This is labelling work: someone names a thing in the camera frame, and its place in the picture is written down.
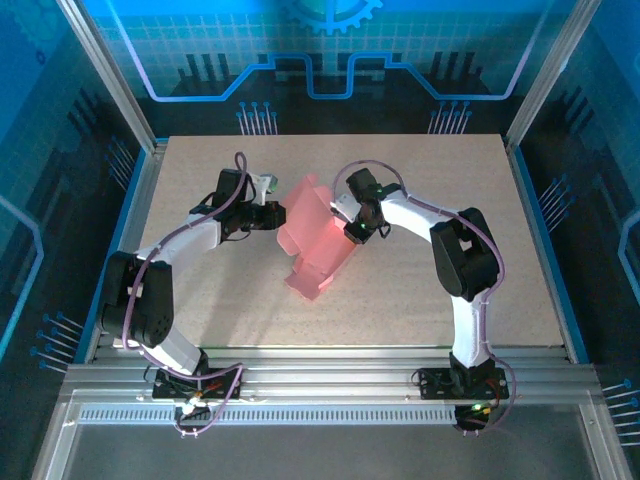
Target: gear logo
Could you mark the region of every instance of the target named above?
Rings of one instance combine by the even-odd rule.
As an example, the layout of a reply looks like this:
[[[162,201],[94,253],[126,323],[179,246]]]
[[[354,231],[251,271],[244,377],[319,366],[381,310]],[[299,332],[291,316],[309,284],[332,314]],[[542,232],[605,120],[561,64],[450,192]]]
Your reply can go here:
[[[372,10],[382,7],[381,0],[283,0],[290,19],[297,20],[301,28],[311,27],[313,33],[336,30],[347,33],[347,28],[360,27],[363,19],[373,18]]]
[[[62,24],[55,0],[0,0],[2,11],[13,15],[22,33],[38,48],[53,40]]]

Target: pink object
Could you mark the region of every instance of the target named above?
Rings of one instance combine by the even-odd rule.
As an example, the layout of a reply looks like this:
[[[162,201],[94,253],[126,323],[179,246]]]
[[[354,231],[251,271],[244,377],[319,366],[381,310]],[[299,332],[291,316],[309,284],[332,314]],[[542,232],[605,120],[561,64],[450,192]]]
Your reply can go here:
[[[278,229],[278,243],[288,255],[298,255],[285,283],[309,300],[317,298],[333,281],[356,245],[345,237],[345,222],[331,213],[331,191],[315,186],[317,175],[307,175],[280,202],[287,223]]]

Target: beige work surface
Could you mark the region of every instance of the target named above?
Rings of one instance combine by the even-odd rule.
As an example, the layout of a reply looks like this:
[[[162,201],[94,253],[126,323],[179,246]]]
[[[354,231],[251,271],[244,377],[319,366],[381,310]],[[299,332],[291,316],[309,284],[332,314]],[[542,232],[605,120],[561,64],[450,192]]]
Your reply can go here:
[[[324,184],[346,163],[390,163],[415,195],[451,208],[479,208],[502,252],[507,277],[490,307],[494,345],[560,345],[562,338],[502,141],[498,135],[322,135],[171,137],[142,245],[158,241],[216,187],[242,150],[253,173],[273,173],[282,199],[306,174]],[[381,183],[393,181],[379,167]],[[344,180],[338,194],[346,191]],[[276,232],[224,243],[174,280],[176,322],[201,346],[451,345],[451,299],[431,246],[395,228],[374,236],[314,302],[284,279],[294,257]]]

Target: black mounting plate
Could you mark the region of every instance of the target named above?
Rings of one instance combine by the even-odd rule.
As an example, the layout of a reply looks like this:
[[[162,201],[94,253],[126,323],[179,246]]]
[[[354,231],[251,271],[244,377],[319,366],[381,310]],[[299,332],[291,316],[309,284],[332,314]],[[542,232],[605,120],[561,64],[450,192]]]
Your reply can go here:
[[[421,368],[415,372],[413,380],[420,388],[420,398],[422,400],[493,400],[496,396],[493,389],[483,384],[474,391],[459,397],[453,393],[453,383],[448,368]],[[500,400],[509,398],[509,388],[506,383],[504,370],[495,369],[492,379],[498,383],[504,383],[500,387]]]
[[[215,373],[219,370],[220,369],[212,369],[209,373]],[[156,380],[153,384],[153,393],[151,396],[154,399],[184,400],[185,398],[191,398],[196,390],[205,391],[207,387],[220,384],[220,386],[212,390],[207,390],[201,398],[203,400],[224,399],[237,373],[236,370],[232,370],[220,377],[201,381],[200,385],[198,385],[198,382],[195,380],[182,380],[172,377],[168,372],[159,369],[156,373]],[[239,383],[242,384],[242,376],[239,379]],[[240,386],[236,386],[236,388],[233,389],[230,398],[234,400],[240,398]]]

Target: ventilation grille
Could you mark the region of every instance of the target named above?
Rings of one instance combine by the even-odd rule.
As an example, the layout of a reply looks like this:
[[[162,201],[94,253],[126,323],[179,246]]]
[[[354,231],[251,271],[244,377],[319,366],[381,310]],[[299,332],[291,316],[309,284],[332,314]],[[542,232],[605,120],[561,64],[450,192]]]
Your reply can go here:
[[[79,423],[106,425],[161,425],[175,421],[171,405],[90,405]],[[184,426],[201,425],[209,414],[192,417]],[[452,425],[454,407],[431,406],[266,406],[230,405],[218,419],[221,425]]]

